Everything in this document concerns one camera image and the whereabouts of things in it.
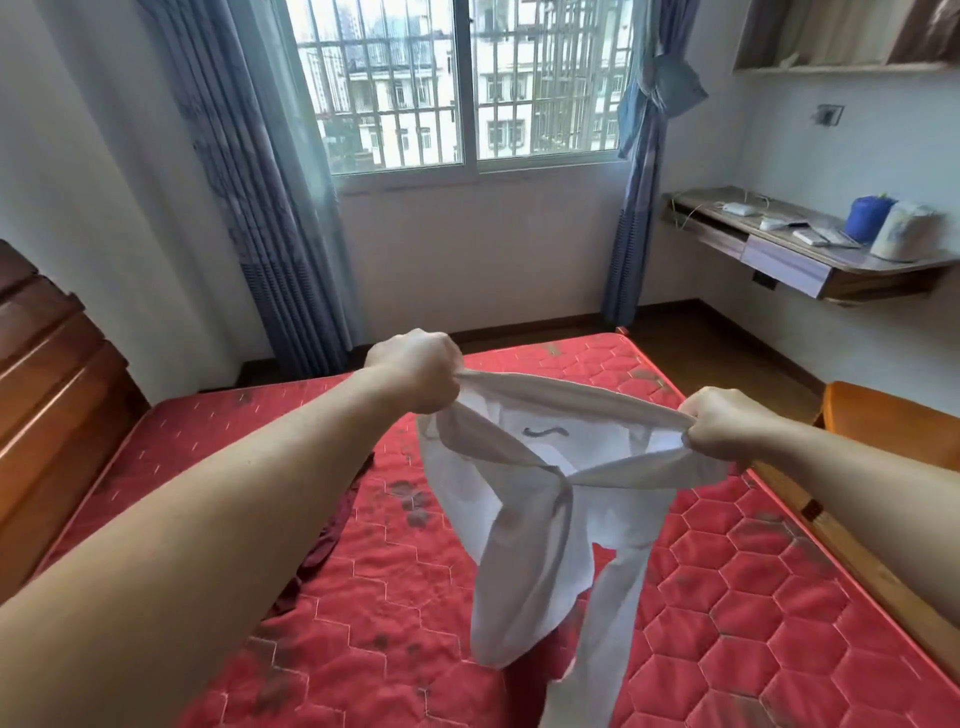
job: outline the wall switch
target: wall switch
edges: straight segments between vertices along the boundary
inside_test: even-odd
[[[813,123],[821,127],[835,127],[840,123],[844,108],[837,104],[821,104],[813,114]]]

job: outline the curtain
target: curtain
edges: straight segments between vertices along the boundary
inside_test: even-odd
[[[622,158],[633,154],[627,193],[613,240],[601,310],[615,326],[636,314],[660,191],[660,153],[667,120],[707,98],[684,61],[700,0],[636,0],[631,80],[620,100]]]
[[[284,374],[363,338],[323,140],[270,0],[137,0]]]

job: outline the wall shelf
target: wall shelf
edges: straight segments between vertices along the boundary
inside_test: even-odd
[[[735,70],[922,73],[960,63],[960,17],[943,0],[753,0]]]
[[[746,73],[752,76],[772,76],[772,75],[805,75],[814,74],[837,74],[837,73],[930,73],[931,71],[944,71],[953,66],[946,62],[933,63],[861,63],[858,65],[795,65],[790,68],[780,68],[778,66],[764,68],[739,68],[738,73]]]

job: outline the hand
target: hand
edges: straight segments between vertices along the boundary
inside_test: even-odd
[[[790,422],[738,389],[704,387],[679,409],[697,421],[686,432],[692,449],[743,467],[757,457],[764,437]]]
[[[404,411],[430,414],[457,399],[460,385],[453,375],[463,366],[449,336],[415,328],[374,345],[364,369],[385,377]]]

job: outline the baseboard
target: baseboard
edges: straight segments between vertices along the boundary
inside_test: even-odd
[[[646,318],[649,316],[661,316],[664,314],[676,314],[683,311],[697,311],[710,320],[719,328],[722,328],[728,335],[735,337],[745,346],[750,347],[755,352],[762,354],[771,363],[783,369],[803,386],[818,396],[824,393],[825,384],[816,376],[808,372],[802,366],[792,359],[778,352],[766,342],[751,334],[740,324],[728,319],[718,310],[701,299],[683,299],[681,301],[666,301],[663,303],[648,303],[636,308],[637,318]],[[570,329],[581,329],[583,334],[599,333],[601,331],[612,331],[613,327],[604,322],[599,313],[582,313],[576,316],[563,316],[556,319],[545,319],[541,321],[528,321],[521,324],[507,324],[499,327],[471,328],[465,331],[454,331],[450,334],[458,345],[475,344],[483,341],[494,341],[496,339],[505,339],[511,336],[525,336],[537,334],[549,340],[552,331],[562,332]],[[349,353],[350,371],[354,371],[363,366],[367,358],[367,352],[370,351],[371,344],[364,344],[355,347]],[[279,377],[279,367],[276,359],[256,359],[254,361],[244,362],[240,367],[240,375],[237,377],[237,387],[251,386],[255,383],[267,383],[268,380],[282,381]]]
[[[770,362],[782,369],[785,373],[790,375],[791,378],[796,379],[800,384],[813,392],[813,394],[817,395],[817,397],[822,397],[824,395],[824,390],[827,388],[825,383],[811,372],[808,372],[786,354],[778,352],[765,341],[751,334],[740,324],[724,316],[709,303],[701,299],[696,299],[695,304],[706,316],[710,318],[715,325],[717,325],[719,328],[722,328],[727,334],[735,337],[745,346],[750,347],[755,352],[764,356]]]

